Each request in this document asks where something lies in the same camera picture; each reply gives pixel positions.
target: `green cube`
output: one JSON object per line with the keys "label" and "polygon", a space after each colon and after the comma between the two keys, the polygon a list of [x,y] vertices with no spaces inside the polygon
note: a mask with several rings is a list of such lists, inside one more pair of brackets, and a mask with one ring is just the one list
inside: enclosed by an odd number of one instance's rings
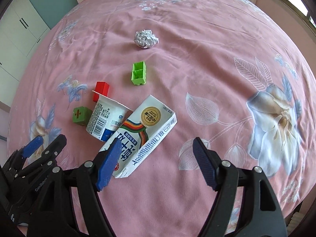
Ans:
{"label": "green cube", "polygon": [[88,125],[90,117],[92,115],[92,110],[87,107],[81,106],[78,108],[74,108],[74,112],[72,114],[72,122],[81,126]]}
{"label": "green cube", "polygon": [[132,82],[137,86],[146,84],[146,64],[144,61],[133,64]]}

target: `window frame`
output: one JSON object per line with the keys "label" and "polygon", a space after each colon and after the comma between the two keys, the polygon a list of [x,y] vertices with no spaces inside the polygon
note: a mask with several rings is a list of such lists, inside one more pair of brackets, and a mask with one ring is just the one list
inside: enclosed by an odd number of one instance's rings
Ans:
{"label": "window frame", "polygon": [[311,14],[309,12],[308,7],[307,15],[305,16],[293,3],[291,3],[289,0],[280,0],[283,3],[285,3],[288,7],[290,7],[306,24],[309,26],[309,28],[313,31],[313,33],[316,35],[316,27],[310,22]]}

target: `yogurt cup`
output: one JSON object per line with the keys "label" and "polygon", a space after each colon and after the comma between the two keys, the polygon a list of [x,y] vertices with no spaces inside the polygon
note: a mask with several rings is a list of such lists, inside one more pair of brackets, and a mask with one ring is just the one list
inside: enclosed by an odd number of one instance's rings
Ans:
{"label": "yogurt cup", "polygon": [[97,94],[99,95],[99,100],[86,130],[93,137],[101,141],[107,141],[122,125],[130,109],[100,93]]}

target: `milk carton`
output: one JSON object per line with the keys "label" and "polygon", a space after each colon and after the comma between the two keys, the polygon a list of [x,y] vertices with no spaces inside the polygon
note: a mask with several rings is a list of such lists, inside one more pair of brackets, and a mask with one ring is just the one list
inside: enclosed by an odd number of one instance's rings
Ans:
{"label": "milk carton", "polygon": [[122,141],[122,153],[113,176],[128,177],[176,123],[176,114],[170,108],[155,97],[148,96],[100,150],[107,150],[116,137]]}

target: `white wardrobe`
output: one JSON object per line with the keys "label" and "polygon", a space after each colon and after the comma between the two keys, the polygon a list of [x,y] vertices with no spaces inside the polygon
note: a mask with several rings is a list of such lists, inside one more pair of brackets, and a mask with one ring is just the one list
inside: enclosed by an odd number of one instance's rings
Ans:
{"label": "white wardrobe", "polygon": [[33,53],[50,31],[29,0],[13,0],[0,20],[0,102],[11,107]]}

